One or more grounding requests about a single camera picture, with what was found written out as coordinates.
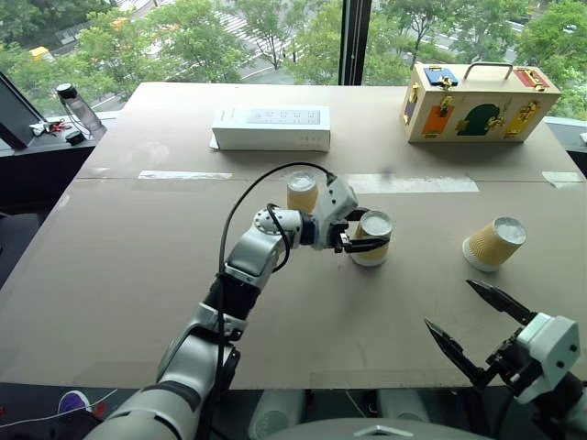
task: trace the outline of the black cable wire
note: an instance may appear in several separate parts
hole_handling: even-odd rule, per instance
[[[493,428],[493,437],[499,440],[502,435],[502,428],[504,427],[505,416],[510,409],[512,402],[514,401],[514,394],[510,393],[505,399],[504,404],[500,408],[497,417],[495,418],[495,427]]]
[[[237,209],[240,206],[240,204],[242,204],[242,201],[245,200],[245,198],[249,195],[249,193],[253,190],[253,188],[255,188],[261,181],[263,181],[267,177],[271,176],[274,172],[283,170],[285,168],[297,167],[297,166],[306,166],[306,167],[316,168],[316,169],[321,170],[322,172],[324,172],[327,176],[334,176],[334,174],[332,172],[328,171],[326,168],[323,168],[320,165],[316,165],[316,164],[311,163],[311,162],[289,162],[289,163],[285,163],[283,165],[280,165],[279,167],[276,167],[276,168],[274,168],[274,169],[272,169],[270,171],[267,171],[265,174],[263,174],[262,176],[260,176],[256,181],[254,181],[250,185],[249,188],[247,188],[247,190],[245,190],[244,193],[241,194],[241,196],[238,198],[237,202],[234,204],[234,206],[232,207],[232,209],[228,213],[227,220],[224,223],[224,228],[222,230],[222,237],[220,238],[220,253],[218,255],[218,272],[224,273],[224,255],[225,255],[226,244],[227,244],[228,227],[230,226],[230,221],[232,220],[232,217],[233,217],[234,213],[237,211]]]
[[[279,221],[277,220],[277,216],[273,212],[273,208],[279,208],[279,206],[273,203],[267,203],[267,212],[269,213],[269,216],[271,217],[273,223],[277,226],[277,230],[282,235],[283,244],[285,245],[285,257],[283,258],[281,264],[273,270],[273,273],[275,273],[278,270],[281,270],[283,266],[285,266],[285,264],[287,263],[287,260],[290,259],[291,245],[289,240],[287,239],[287,235],[285,235],[285,231],[283,230],[282,225],[279,223]]]
[[[321,170],[322,172],[324,172],[326,174],[328,180],[330,180],[332,177],[335,176],[332,172],[328,171],[326,168],[321,167],[320,165],[316,165],[311,162],[289,162],[289,163],[285,163],[283,165],[280,165],[279,167],[275,167],[272,170],[269,170],[266,173],[262,174],[256,181],[254,181],[249,186],[249,188],[247,188],[245,190],[244,193],[242,193],[240,195],[237,202],[232,206],[232,209],[230,209],[230,212],[228,213],[227,220],[224,223],[224,227],[222,229],[222,237],[220,238],[220,250],[218,252],[218,275],[222,276],[225,274],[224,256],[225,256],[226,247],[227,247],[228,228],[230,227],[230,221],[232,220],[232,217],[234,216],[238,207],[242,204],[242,202],[249,195],[249,193],[253,190],[253,188],[255,188],[260,182],[262,182],[268,176],[271,176],[274,172],[283,170],[285,168],[290,168],[290,167],[316,168],[317,170]],[[280,230],[280,233],[281,233],[283,231],[283,229],[281,228],[281,225],[278,222],[276,222],[276,225],[277,225],[278,229],[281,229]],[[283,260],[282,264],[280,266],[278,266],[274,271],[281,269],[283,267],[283,265],[285,264],[285,262],[287,262],[287,259],[289,258],[289,248],[288,248],[289,244],[288,244],[287,240],[285,240],[285,244],[286,244],[286,247],[285,247],[286,257]],[[212,418],[214,417],[214,410],[216,407],[216,401],[218,399],[218,384],[220,383],[222,366],[224,364],[223,356],[224,356],[224,348],[226,345],[226,339],[224,336],[224,289],[222,286],[222,282],[220,283],[220,288],[219,288],[219,293],[218,293],[216,305],[217,305],[217,311],[218,311],[218,317],[217,317],[217,319],[218,319],[218,356],[216,358],[215,386],[212,387],[212,390],[210,391],[210,397],[209,397],[210,404],[208,405],[208,411],[206,411],[206,415],[203,420],[203,433],[204,433],[203,438],[204,439],[207,439],[210,437],[210,431],[212,430]]]
[[[73,126],[74,126],[74,127],[77,129],[77,130],[79,130],[79,131],[80,131],[80,133],[83,133],[83,134],[85,134],[86,136],[90,137],[90,136],[92,135],[92,131],[91,131],[91,130],[90,130],[88,127],[87,127],[87,126],[85,126],[85,125],[82,123],[82,121],[81,121],[81,120],[78,120],[78,121],[76,121],[76,120],[73,118],[73,114],[72,114],[72,112],[70,111],[70,109],[68,108],[68,106],[67,106],[67,105],[66,105],[66,104],[65,104],[63,101],[61,101],[61,105],[63,106],[63,109],[65,110],[65,114],[66,114],[66,116],[68,116],[68,117],[70,118],[70,121],[72,122]],[[83,127],[83,129],[87,130],[87,133],[85,133],[85,132],[83,131],[83,129],[82,129],[82,128],[80,128],[80,126],[82,126],[82,127]]]

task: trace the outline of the yellow paper cup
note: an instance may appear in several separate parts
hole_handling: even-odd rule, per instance
[[[512,217],[499,217],[462,243],[469,263],[484,272],[495,272],[526,243],[526,230]]]
[[[287,180],[287,207],[310,214],[318,198],[318,185],[312,174],[299,171]]]
[[[369,211],[360,218],[355,238],[390,238],[393,232],[392,220],[386,213]],[[367,252],[350,254],[352,260],[361,266],[379,266],[387,258],[389,243]]]

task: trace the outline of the beige tabletop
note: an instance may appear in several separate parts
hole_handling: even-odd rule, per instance
[[[411,146],[399,126],[403,88],[146,83],[133,95],[0,291],[0,381],[141,387],[214,279],[221,227],[239,194],[270,166],[312,160],[341,174],[392,170],[398,180],[472,179],[475,192],[360,193],[395,223],[387,262],[297,249],[275,274],[238,343],[234,389],[467,385],[437,348],[428,317],[478,364],[516,329],[464,282],[481,278],[528,308],[579,322],[587,341],[585,182],[540,125],[521,145]],[[222,104],[330,105],[331,150],[213,152]],[[230,173],[143,180],[142,171]],[[276,176],[236,215],[229,246],[267,202]],[[464,237],[496,216],[522,221],[527,243],[486,275]],[[573,371],[587,377],[581,357]]]

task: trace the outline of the purple object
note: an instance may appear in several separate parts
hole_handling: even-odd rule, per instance
[[[90,401],[88,401],[88,398],[81,391],[67,391],[61,396],[59,400],[57,414],[80,409],[91,411]]]

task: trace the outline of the silver robot arm segment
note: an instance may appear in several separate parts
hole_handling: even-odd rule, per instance
[[[274,208],[287,244],[267,209],[256,213],[251,228],[234,246],[208,296],[192,320],[170,345],[157,382],[130,397],[87,437],[88,440],[193,440],[200,412],[216,381],[218,295],[222,292],[224,348],[221,381],[230,385],[247,316],[286,247],[335,248],[348,227],[346,217],[357,208],[352,189],[340,178],[329,182],[311,214]]]

